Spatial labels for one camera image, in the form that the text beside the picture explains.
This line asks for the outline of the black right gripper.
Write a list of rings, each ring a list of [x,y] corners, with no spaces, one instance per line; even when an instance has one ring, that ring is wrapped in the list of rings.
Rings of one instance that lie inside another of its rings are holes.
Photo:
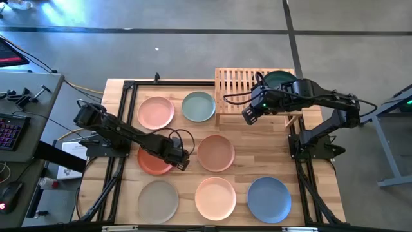
[[[251,93],[252,101],[242,111],[247,117],[247,124],[253,125],[260,118],[259,115],[281,112],[282,94],[268,86],[255,86]]]

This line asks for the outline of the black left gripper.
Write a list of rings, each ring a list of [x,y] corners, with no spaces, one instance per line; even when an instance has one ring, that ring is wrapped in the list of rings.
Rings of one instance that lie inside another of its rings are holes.
[[[189,153],[184,148],[174,149],[173,142],[166,142],[161,149],[160,158],[168,164],[177,165],[177,169],[185,171],[185,166],[189,165]]]

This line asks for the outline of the orange-red plate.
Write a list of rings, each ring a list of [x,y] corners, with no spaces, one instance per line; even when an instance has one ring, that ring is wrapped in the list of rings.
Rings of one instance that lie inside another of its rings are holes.
[[[138,150],[137,161],[140,168],[150,175],[163,175],[172,168],[170,164],[166,164],[162,159],[148,154],[142,148]]]

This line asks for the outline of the grey plate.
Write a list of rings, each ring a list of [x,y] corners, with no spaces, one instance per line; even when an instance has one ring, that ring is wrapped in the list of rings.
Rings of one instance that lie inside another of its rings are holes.
[[[161,224],[173,217],[178,209],[176,188],[163,180],[148,183],[138,196],[140,217],[151,224]]]

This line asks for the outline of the peach plate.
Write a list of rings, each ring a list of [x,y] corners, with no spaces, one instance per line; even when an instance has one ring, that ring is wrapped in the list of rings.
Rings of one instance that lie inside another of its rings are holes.
[[[229,181],[221,177],[210,177],[198,186],[194,200],[203,217],[219,221],[226,219],[234,211],[236,192]]]

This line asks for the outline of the dark green plate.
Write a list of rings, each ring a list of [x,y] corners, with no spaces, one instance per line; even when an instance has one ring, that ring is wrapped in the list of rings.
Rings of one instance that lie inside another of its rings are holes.
[[[284,82],[296,81],[297,77],[285,71],[273,71],[264,76],[265,82],[271,88],[279,88]]]

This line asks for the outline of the sage green plate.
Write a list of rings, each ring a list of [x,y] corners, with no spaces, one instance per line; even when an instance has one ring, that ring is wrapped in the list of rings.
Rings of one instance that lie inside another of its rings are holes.
[[[193,122],[207,121],[215,114],[215,111],[215,100],[206,92],[191,92],[182,101],[184,117]]]

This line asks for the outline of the blue plate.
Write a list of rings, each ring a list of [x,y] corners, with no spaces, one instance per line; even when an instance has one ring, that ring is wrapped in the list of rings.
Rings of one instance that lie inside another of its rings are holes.
[[[274,177],[260,177],[249,186],[247,204],[258,220],[276,224],[289,215],[292,197],[280,180]]]

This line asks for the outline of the wooden slatted shelf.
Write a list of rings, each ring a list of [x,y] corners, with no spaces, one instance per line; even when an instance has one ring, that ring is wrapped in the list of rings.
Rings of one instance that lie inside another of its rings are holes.
[[[220,119],[224,115],[241,115],[247,104],[235,106],[223,100],[226,94],[239,94],[249,92],[257,83],[254,80],[256,72],[266,75],[273,71],[283,71],[295,75],[293,69],[288,68],[216,68],[215,69],[215,91],[216,101],[215,125],[220,125]]]

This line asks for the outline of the white booklet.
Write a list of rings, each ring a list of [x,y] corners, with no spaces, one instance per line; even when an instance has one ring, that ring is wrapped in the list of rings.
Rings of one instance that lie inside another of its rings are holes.
[[[81,178],[86,165],[87,147],[78,142],[63,142],[61,145],[63,157],[59,162],[58,180]]]

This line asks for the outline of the clear bottle red cap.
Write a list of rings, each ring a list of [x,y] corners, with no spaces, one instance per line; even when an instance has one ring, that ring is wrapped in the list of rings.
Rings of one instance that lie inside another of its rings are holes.
[[[49,177],[42,177],[39,180],[39,186],[41,189],[56,189],[58,185],[58,180]]]

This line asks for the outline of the grey metal stand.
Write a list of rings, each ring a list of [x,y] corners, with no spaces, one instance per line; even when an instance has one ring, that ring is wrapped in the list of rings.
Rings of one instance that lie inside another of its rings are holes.
[[[391,113],[393,110],[399,109],[402,106],[411,108],[411,112]],[[402,175],[397,166],[394,154],[390,148],[390,141],[385,136],[382,124],[380,123],[380,120],[383,117],[412,117],[412,84],[394,94],[390,100],[382,103],[374,112],[361,117],[362,126],[369,122],[374,125],[386,159],[389,163],[390,170],[393,174],[392,178],[378,181],[378,187],[384,188],[402,184],[412,184],[412,174]]]

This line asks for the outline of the grey desk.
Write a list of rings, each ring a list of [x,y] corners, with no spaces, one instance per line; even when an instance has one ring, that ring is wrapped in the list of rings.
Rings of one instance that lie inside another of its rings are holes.
[[[0,213],[0,229],[21,227],[26,217],[38,181],[44,174],[46,161],[33,159],[28,162],[7,162],[5,170],[0,174],[0,196],[11,182],[18,180],[23,183],[17,197],[14,210],[9,214]]]
[[[31,118],[17,150],[0,150],[0,162],[27,162],[34,156],[63,81],[64,76],[61,74],[0,72],[0,92],[14,90],[20,95],[23,88],[28,88],[34,96],[42,85],[51,90],[51,93],[44,92],[40,95],[38,103],[28,103],[23,110],[17,108],[15,102],[0,100],[0,113]]]

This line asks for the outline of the black clamp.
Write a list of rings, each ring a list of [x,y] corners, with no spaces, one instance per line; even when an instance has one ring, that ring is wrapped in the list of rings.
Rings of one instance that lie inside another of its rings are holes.
[[[8,101],[15,102],[15,105],[20,110],[23,110],[28,103],[38,103],[39,96],[44,92],[51,93],[51,90],[45,85],[41,86],[41,90],[36,93],[34,96],[31,95],[31,92],[28,88],[23,88],[23,92],[18,95],[14,90],[7,90],[6,92],[0,92],[0,100],[6,99]]]

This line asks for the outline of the black computer mouse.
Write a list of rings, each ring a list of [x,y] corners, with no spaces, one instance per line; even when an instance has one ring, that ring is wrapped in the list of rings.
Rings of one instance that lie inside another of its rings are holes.
[[[0,213],[11,213],[18,202],[23,183],[19,180],[8,183],[0,192]]]

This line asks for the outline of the backlit keyboard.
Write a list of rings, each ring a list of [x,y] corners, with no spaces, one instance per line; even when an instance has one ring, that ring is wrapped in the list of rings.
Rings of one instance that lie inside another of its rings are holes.
[[[30,117],[0,113],[0,150],[16,151]]]

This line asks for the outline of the dark monitor screen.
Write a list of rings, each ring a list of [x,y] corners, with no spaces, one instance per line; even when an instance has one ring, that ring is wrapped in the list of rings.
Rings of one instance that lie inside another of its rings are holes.
[[[27,65],[30,62],[4,39],[0,38],[0,68]]]

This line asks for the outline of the white object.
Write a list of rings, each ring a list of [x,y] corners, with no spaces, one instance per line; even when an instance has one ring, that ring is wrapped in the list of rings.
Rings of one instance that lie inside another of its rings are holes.
[[[29,10],[32,8],[32,3],[27,0],[5,0],[5,3],[14,10]]]

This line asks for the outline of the black aluminium frame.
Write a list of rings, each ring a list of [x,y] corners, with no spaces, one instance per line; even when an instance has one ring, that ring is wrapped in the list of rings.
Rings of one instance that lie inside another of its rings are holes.
[[[215,80],[213,79],[160,79],[158,85],[149,79],[108,79],[103,95],[103,105],[110,113],[119,113],[122,120],[142,131],[137,111],[144,100],[161,96],[174,105],[174,117],[169,127],[185,129],[192,133],[196,148],[190,156],[190,164],[185,171],[172,168],[163,175],[150,175],[144,172],[137,162],[138,145],[133,144],[126,157],[121,182],[118,188],[109,192],[92,221],[112,221],[114,224],[149,224],[138,213],[138,195],[143,187],[155,180],[168,181],[177,189],[179,205],[176,213],[161,226],[271,226],[252,215],[247,207],[247,190],[253,180],[272,176],[285,183],[292,195],[292,208],[282,222],[273,225],[302,226],[306,221],[328,223],[326,216],[306,189],[306,213],[303,213],[300,185],[296,173],[295,160],[290,156],[288,135],[290,127],[285,125],[288,119],[280,116],[261,117],[254,125],[248,126],[241,115],[224,115],[220,125],[215,125],[214,114],[205,122],[193,122],[182,113],[182,101],[194,91],[204,91],[214,97]],[[200,142],[209,135],[222,135],[234,145],[235,159],[225,171],[213,173],[207,171],[198,162],[196,152]],[[93,161],[83,178],[78,199],[79,213],[83,215],[97,200],[98,193],[109,182],[117,165],[112,159],[103,156]],[[316,181],[318,194],[331,212],[341,221],[345,221],[339,188],[333,167],[329,161],[312,159],[302,169],[312,181]],[[209,177],[221,177],[229,181],[236,192],[236,206],[229,217],[219,221],[208,220],[197,210],[194,196],[199,184]]]

